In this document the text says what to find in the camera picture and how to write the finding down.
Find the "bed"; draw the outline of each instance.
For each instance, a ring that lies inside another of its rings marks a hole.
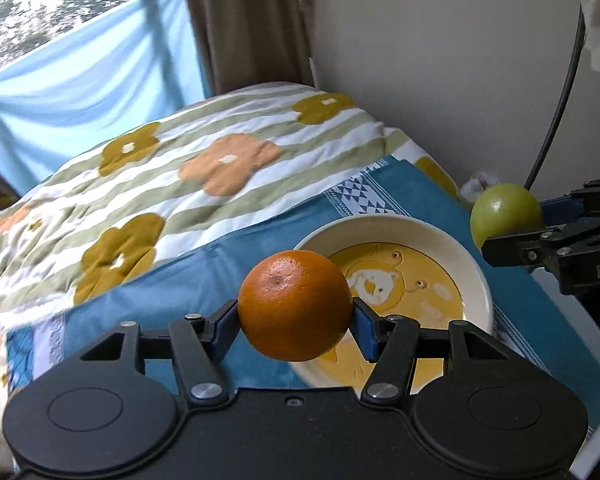
[[[589,438],[572,468],[584,478],[600,456],[595,324],[551,283],[485,263],[456,185],[405,133],[345,95],[288,83],[135,128],[0,212],[0,471],[14,467],[1,432],[8,399],[64,357],[124,320],[151,330],[208,316],[261,259],[371,212],[430,222],[474,256],[498,338],[587,408]],[[222,370],[231,388],[315,386],[242,335]],[[176,391],[170,362],[147,361],[146,374]]]
[[[402,131],[347,96],[286,83],[195,104],[66,163],[0,212],[0,426],[9,395],[62,358],[56,320],[387,155],[457,195]],[[35,358],[20,358],[23,330]],[[0,431],[0,470],[12,466]]]

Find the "circular pad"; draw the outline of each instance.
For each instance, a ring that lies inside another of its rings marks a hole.
[[[472,384],[455,376],[427,384],[413,404],[418,432],[442,456],[507,477],[573,459],[587,433],[587,413],[566,387],[538,370],[510,383],[493,378]]]
[[[469,397],[469,412],[497,430],[523,430],[535,424],[542,406],[535,397],[513,388],[485,388]]]
[[[4,435],[20,463],[104,474],[149,455],[171,434],[178,409],[166,388],[135,370],[94,364],[53,368],[10,400]]]
[[[95,431],[112,424],[122,413],[122,399],[100,388],[78,388],[56,397],[49,418],[67,431]]]

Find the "orange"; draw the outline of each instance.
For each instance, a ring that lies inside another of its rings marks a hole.
[[[257,264],[238,292],[244,335],[262,354],[309,361],[333,348],[353,314],[340,269],[312,251],[282,251]]]

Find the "black robotic gripper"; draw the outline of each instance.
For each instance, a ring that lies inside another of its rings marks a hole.
[[[465,320],[432,330],[354,306],[351,333],[377,362],[360,398],[230,395],[217,362],[240,330],[235,301],[156,332],[121,323],[8,403],[14,478],[572,478],[587,413],[565,386]],[[444,358],[445,374],[409,395],[427,358]],[[177,396],[144,375],[145,359],[173,361]]]

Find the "metal screw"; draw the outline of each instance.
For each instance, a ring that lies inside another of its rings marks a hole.
[[[391,383],[376,383],[369,386],[366,392],[374,399],[393,399],[400,390]]]
[[[286,400],[286,405],[291,406],[292,408],[297,408],[298,406],[302,406],[304,404],[304,400],[299,397],[290,397]]]
[[[196,399],[215,399],[222,395],[222,386],[216,383],[200,383],[196,384],[190,391]]]

